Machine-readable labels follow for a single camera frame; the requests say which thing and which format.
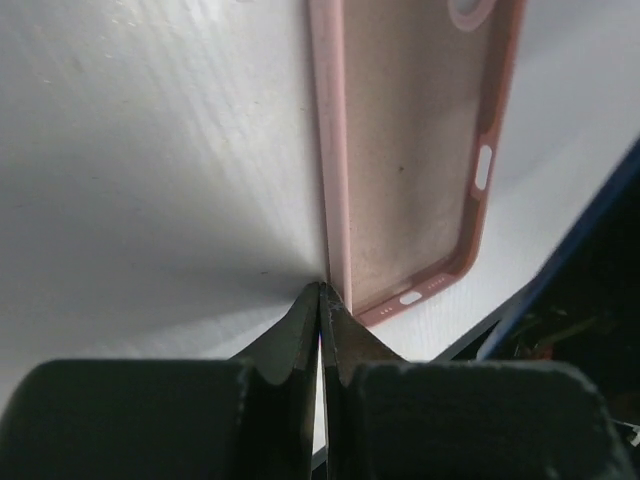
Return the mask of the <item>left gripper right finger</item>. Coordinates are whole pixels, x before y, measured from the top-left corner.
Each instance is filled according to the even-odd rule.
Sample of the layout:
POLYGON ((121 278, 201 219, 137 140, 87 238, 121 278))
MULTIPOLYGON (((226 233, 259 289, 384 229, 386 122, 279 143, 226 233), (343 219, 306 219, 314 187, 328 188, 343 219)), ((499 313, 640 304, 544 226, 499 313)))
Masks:
POLYGON ((616 479, 595 385, 555 362, 403 360, 320 290, 331 479, 616 479))

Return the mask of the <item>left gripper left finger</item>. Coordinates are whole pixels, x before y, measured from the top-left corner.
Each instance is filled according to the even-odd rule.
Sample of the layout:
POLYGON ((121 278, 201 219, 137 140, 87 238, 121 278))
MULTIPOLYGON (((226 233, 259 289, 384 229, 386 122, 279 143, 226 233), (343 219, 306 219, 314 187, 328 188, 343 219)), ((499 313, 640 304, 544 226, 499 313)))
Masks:
POLYGON ((5 479, 307 479, 320 287, 226 360, 64 359, 1 417, 5 479))

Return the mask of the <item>pink phone case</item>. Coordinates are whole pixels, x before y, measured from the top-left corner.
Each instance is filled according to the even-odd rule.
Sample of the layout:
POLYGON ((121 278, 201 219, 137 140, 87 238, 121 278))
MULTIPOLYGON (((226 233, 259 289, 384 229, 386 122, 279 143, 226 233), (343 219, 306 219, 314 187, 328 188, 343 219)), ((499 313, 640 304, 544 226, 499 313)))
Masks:
POLYGON ((310 3, 329 278, 362 324, 471 269, 524 10, 310 3))

